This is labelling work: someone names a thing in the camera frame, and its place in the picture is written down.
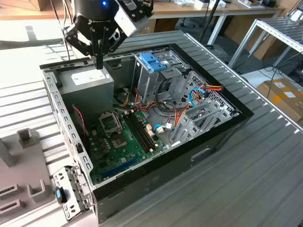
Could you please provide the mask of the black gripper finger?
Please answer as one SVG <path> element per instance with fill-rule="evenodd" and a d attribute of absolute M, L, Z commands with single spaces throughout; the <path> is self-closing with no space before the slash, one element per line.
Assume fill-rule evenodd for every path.
<path fill-rule="evenodd" d="M 82 35 L 84 35 L 84 33 L 89 34 L 89 44 L 81 41 L 78 38 L 78 33 Z M 99 69 L 99 44 L 96 34 L 96 29 L 92 25 L 77 27 L 76 24 L 73 24 L 65 30 L 64 39 L 68 44 L 77 49 L 83 55 L 89 55 L 93 60 L 96 69 Z"/>
<path fill-rule="evenodd" d="M 104 28 L 103 38 L 100 43 L 99 69 L 103 68 L 104 55 L 114 52 L 126 38 L 127 35 L 119 27 Z"/>

